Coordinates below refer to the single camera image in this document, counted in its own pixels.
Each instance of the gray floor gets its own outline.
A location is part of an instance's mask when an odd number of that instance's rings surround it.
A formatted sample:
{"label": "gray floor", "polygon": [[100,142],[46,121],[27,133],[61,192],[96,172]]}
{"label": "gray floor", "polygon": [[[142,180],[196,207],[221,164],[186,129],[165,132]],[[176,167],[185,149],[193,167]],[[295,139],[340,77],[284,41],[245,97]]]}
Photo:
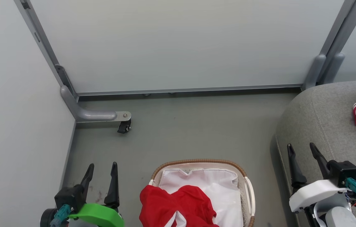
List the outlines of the gray floor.
{"label": "gray floor", "polygon": [[118,162],[119,211],[127,227],[136,227],[141,226],[139,193],[159,165],[192,158],[226,159],[241,165],[253,183],[254,226],[293,226],[282,170],[270,144],[280,115],[297,94],[263,92],[153,94],[80,101],[87,109],[130,111],[132,130],[122,135],[116,132],[118,124],[78,125],[64,184],[79,183],[88,165],[94,163],[87,202],[102,203],[112,162]]}

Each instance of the metal leg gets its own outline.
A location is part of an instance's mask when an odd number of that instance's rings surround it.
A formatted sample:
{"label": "metal leg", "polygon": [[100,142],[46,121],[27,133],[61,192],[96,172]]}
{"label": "metal leg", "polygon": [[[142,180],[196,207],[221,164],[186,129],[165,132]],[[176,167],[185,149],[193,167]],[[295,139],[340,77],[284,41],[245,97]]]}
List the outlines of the metal leg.
{"label": "metal leg", "polygon": [[132,114],[127,111],[92,111],[81,108],[67,86],[60,89],[61,96],[77,123],[81,122],[131,122]]}
{"label": "metal leg", "polygon": [[66,71],[63,66],[59,65],[59,61],[54,54],[54,51],[49,43],[48,37],[46,36],[44,29],[39,22],[38,16],[31,4],[30,0],[14,0],[15,4],[18,6],[18,9],[21,12],[22,17],[27,23],[29,30],[32,35],[36,38],[36,43],[41,49],[42,54],[47,60],[50,68],[55,69],[55,77],[58,80],[60,85],[66,85],[74,98],[77,98],[77,94],[71,84],[70,80],[67,77]]}
{"label": "metal leg", "polygon": [[310,70],[308,71],[306,80],[303,83],[302,90],[309,89],[315,86],[315,84],[317,83],[318,76],[320,75],[321,69],[324,65],[325,59],[327,59],[325,55],[319,55],[314,58]]}
{"label": "metal leg", "polygon": [[[348,15],[345,17],[331,47],[327,53],[327,60],[324,63],[324,66],[320,72],[318,78],[319,84],[326,84],[334,81],[336,73],[338,72],[339,67],[345,56],[342,56],[341,50],[344,48],[345,43],[347,42],[349,36],[353,32],[353,29],[356,26],[356,0],[354,1]],[[328,73],[332,73],[332,79],[325,79],[328,76]]]}
{"label": "metal leg", "polygon": [[341,68],[342,62],[345,59],[343,53],[338,53],[332,59],[332,62],[328,65],[327,70],[324,72],[324,75],[318,84],[330,84],[334,82],[335,76],[338,73],[339,68]]}

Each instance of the gray sofa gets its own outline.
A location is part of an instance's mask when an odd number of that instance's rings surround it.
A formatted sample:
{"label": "gray sofa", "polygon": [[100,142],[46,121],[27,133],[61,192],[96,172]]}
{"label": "gray sofa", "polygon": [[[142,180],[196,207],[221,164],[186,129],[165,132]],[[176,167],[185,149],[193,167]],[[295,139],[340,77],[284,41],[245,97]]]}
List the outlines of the gray sofa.
{"label": "gray sofa", "polygon": [[[356,81],[325,84],[300,93],[286,108],[276,128],[276,143],[290,187],[286,145],[291,143],[300,169],[308,182],[322,179],[309,143],[313,142],[327,160],[351,161],[356,165],[356,126],[352,107],[356,102]],[[300,213],[300,226],[308,226]]]}

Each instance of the black wheel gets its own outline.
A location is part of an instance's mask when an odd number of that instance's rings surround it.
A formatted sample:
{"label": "black wheel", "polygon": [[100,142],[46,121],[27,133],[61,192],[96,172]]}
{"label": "black wheel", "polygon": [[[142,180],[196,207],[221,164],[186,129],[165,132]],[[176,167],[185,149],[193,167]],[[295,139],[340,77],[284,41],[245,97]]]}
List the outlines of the black wheel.
{"label": "black wheel", "polygon": [[126,122],[121,122],[121,124],[119,125],[118,132],[123,133],[123,134],[125,134],[126,132],[129,132],[131,123],[132,123],[132,119],[130,119],[129,121],[126,121]]}
{"label": "black wheel", "polygon": [[41,216],[40,227],[50,227],[50,222],[54,219],[57,209],[46,209]]}

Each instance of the white basket handle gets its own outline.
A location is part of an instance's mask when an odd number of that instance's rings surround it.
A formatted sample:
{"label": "white basket handle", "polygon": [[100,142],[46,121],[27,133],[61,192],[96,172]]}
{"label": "white basket handle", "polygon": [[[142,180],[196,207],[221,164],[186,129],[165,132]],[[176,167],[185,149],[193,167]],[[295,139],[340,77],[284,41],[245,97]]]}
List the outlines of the white basket handle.
{"label": "white basket handle", "polygon": [[248,177],[244,177],[244,179],[246,180],[246,190],[248,191],[247,195],[248,195],[248,201],[250,204],[250,212],[251,212],[251,216],[255,216],[255,195],[253,192],[253,187],[251,184],[250,179],[248,179]]}

